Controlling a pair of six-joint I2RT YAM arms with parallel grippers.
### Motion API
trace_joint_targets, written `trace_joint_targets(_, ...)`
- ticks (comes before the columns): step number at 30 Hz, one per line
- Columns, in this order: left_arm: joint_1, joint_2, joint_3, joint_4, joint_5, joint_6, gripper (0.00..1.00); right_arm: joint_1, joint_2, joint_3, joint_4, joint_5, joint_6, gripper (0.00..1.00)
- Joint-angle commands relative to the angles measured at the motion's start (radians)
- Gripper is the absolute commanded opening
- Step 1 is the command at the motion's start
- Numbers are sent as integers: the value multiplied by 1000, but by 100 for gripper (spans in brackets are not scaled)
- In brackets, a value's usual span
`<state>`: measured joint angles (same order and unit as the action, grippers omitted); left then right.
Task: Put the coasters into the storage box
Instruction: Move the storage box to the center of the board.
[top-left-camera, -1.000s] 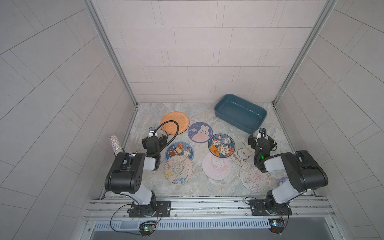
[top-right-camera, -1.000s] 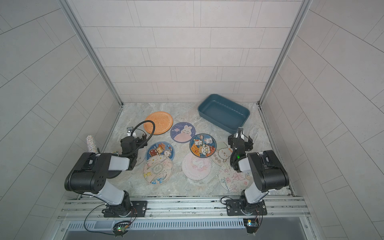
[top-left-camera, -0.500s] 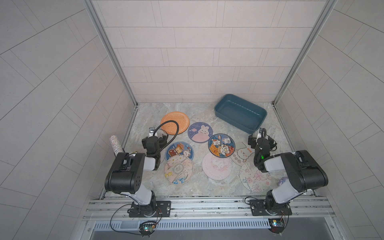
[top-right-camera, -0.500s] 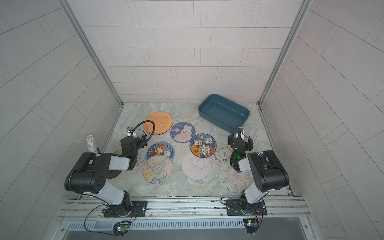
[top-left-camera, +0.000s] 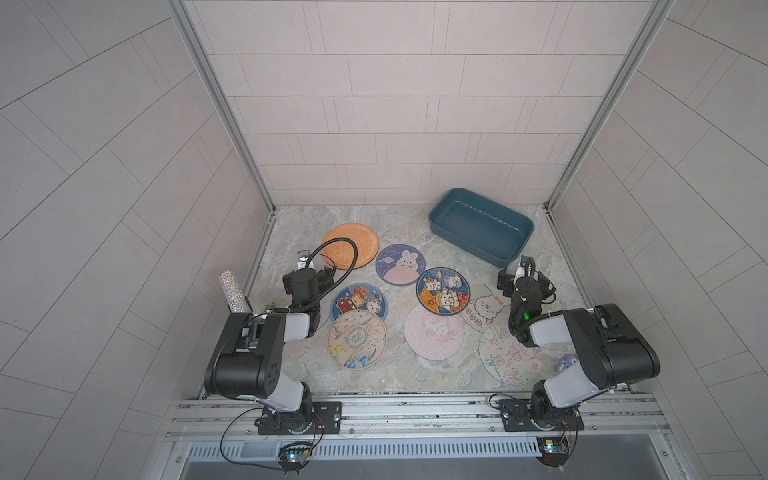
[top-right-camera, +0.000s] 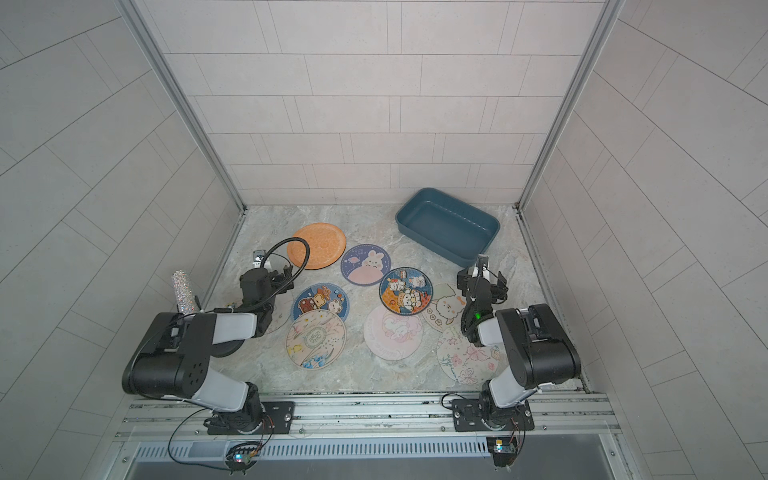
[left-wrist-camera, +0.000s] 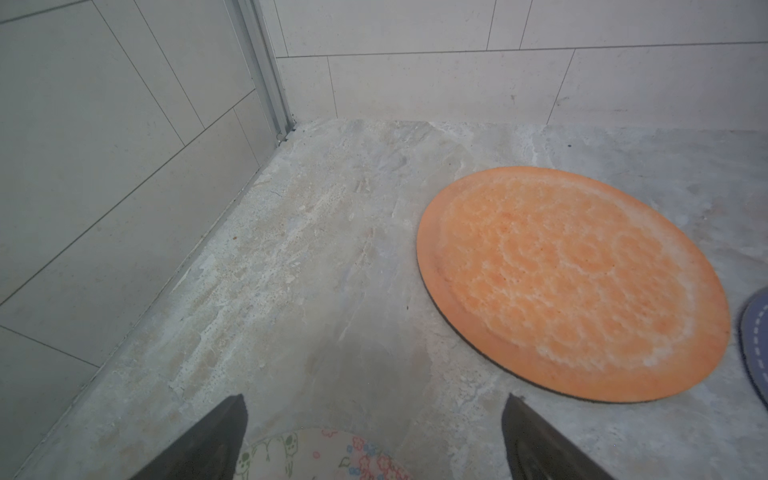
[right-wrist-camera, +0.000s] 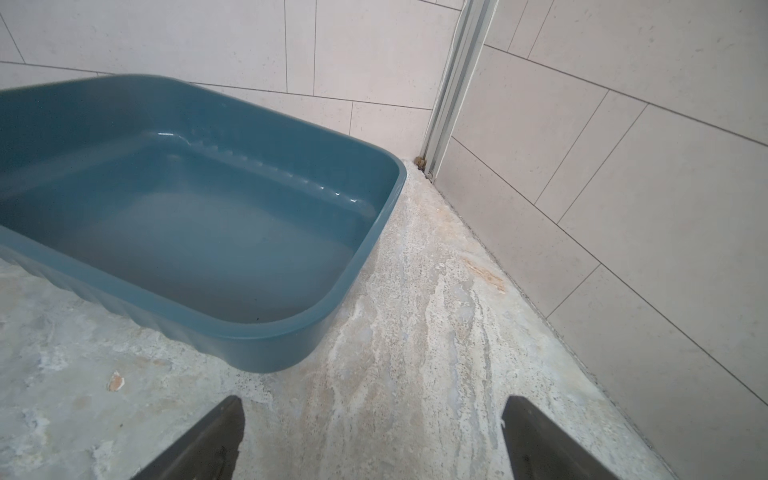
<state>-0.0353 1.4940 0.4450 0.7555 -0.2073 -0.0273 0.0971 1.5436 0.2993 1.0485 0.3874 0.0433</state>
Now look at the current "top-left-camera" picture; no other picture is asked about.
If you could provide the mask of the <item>pink unicorn coaster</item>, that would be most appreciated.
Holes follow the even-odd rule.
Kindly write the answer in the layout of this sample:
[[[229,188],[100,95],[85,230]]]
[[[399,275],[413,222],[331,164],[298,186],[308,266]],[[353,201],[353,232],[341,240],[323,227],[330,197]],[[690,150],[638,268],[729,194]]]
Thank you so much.
[[[430,361],[447,360],[462,347],[464,328],[457,316],[440,316],[422,306],[406,316],[404,336],[410,348]]]

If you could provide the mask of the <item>cream cat coaster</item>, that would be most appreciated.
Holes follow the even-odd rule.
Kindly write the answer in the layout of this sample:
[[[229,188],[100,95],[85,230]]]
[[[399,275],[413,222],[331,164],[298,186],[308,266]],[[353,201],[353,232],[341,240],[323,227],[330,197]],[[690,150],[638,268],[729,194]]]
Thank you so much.
[[[470,292],[469,302],[459,314],[469,327],[485,332],[492,325],[506,322],[510,312],[509,298],[483,283],[472,284]]]

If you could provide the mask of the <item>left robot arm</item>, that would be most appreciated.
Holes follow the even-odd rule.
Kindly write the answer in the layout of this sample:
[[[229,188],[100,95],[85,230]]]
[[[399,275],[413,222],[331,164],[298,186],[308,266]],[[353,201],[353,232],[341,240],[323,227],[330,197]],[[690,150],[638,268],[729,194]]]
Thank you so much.
[[[206,368],[205,392],[261,404],[266,417],[262,423],[271,428],[298,431],[313,422],[310,387],[282,372],[284,345],[315,334],[320,300],[333,286],[335,262],[327,258],[317,270],[312,261],[301,251],[298,268],[283,277],[296,304],[261,314],[253,312],[232,271],[219,276],[229,316]]]

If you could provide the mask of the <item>colourful cartoon animals coaster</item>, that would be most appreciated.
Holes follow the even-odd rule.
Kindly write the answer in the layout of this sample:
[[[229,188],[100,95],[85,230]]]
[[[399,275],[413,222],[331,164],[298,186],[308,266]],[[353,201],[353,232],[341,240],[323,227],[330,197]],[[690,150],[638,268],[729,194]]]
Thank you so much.
[[[435,267],[426,270],[417,280],[416,296],[426,310],[439,316],[452,316],[467,307],[471,289],[456,270]]]

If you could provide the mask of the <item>teal storage box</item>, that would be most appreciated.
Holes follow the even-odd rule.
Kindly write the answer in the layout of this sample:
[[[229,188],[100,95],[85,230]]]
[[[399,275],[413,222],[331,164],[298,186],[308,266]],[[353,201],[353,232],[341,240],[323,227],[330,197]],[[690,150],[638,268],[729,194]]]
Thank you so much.
[[[465,188],[451,189],[428,220],[434,234],[497,268],[522,253],[535,228],[526,215]]]

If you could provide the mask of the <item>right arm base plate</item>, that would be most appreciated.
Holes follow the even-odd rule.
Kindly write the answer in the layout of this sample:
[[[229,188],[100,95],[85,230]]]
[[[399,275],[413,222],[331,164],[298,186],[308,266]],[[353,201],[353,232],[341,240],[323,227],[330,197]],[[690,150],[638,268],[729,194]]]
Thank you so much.
[[[582,431],[584,423],[575,407],[556,408],[547,400],[502,399],[497,404],[506,432]]]

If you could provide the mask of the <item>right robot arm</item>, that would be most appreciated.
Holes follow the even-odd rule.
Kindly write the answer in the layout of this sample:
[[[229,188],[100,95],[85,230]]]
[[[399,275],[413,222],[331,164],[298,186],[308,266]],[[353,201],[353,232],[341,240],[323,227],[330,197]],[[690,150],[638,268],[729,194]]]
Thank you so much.
[[[571,346],[576,355],[575,364],[537,382],[526,404],[503,404],[503,415],[520,413],[542,431],[578,430],[582,402],[659,375],[658,355],[617,305],[545,313],[542,306],[556,288],[533,258],[523,255],[513,274],[500,271],[497,288],[511,300],[508,329],[518,342],[528,348]]]

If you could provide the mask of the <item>purple bunny coaster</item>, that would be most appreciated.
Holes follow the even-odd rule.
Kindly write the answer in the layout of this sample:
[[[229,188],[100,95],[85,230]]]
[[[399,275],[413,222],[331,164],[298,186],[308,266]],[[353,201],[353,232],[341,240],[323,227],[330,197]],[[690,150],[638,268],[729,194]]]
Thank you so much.
[[[407,244],[393,244],[383,248],[375,259],[378,276],[394,286],[416,283],[426,271],[424,255]]]

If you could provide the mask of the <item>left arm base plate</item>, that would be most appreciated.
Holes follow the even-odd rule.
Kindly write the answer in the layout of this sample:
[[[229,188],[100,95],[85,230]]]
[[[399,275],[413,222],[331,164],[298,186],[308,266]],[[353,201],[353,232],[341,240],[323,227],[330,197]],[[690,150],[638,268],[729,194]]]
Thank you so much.
[[[259,435],[338,434],[341,414],[341,402],[304,402],[291,412],[264,407],[254,425]]]

